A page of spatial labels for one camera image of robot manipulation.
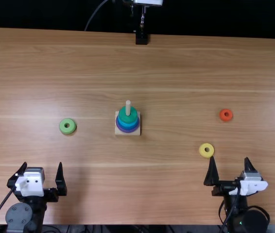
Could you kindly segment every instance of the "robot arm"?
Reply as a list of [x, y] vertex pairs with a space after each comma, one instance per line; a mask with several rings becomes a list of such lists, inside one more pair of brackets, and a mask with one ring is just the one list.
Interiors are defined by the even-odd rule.
[[225, 205], [226, 219], [222, 222], [220, 233], [223, 232], [226, 224], [230, 233], [265, 233], [267, 231], [270, 222], [269, 214], [261, 207], [248, 206], [247, 197], [265, 190], [268, 183], [263, 180], [248, 158], [244, 159], [244, 171], [240, 177], [236, 177], [234, 181], [220, 181], [214, 157], [211, 157], [204, 185], [214, 186], [212, 196], [224, 198], [221, 206]]
[[43, 188], [44, 180], [44, 169], [27, 167], [26, 162], [8, 180], [7, 187], [20, 203], [6, 213], [7, 233], [41, 233], [47, 202], [58, 202], [59, 196], [67, 195], [62, 163], [55, 178], [56, 188]]

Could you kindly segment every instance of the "wood grain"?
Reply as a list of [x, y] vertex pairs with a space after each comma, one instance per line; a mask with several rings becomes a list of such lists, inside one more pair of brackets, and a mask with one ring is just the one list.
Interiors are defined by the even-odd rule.
[[[0, 202], [26, 161], [68, 196], [45, 224], [219, 224], [222, 198], [203, 186], [211, 143], [221, 179], [248, 156], [269, 182], [249, 197], [275, 224], [275, 40], [0, 29]], [[114, 135], [125, 101], [141, 111], [139, 137]], [[234, 118], [219, 120], [229, 108]], [[62, 135], [63, 118], [78, 124]], [[11, 197], [0, 212], [17, 201]]]

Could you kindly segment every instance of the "blue ring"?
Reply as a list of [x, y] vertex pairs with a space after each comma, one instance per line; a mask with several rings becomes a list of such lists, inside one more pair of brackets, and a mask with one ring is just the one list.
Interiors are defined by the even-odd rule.
[[121, 123], [123, 123], [123, 122], [120, 121], [119, 117], [117, 117], [116, 123], [118, 124], [119, 128], [122, 128], [122, 129], [124, 129], [124, 130], [132, 130], [132, 129], [134, 129], [134, 128], [136, 128], [136, 127], [139, 126], [139, 118], [137, 118], [136, 123], [135, 123], [134, 125], [130, 124], [130, 125], [132, 125], [131, 127], [124, 127], [124, 126], [121, 124]]
[[120, 117], [118, 118], [118, 123], [123, 128], [131, 128], [131, 127], [135, 126], [137, 124], [137, 122], [138, 122], [138, 117], [134, 122], [132, 122], [130, 124], [124, 123], [123, 121], [120, 120]]

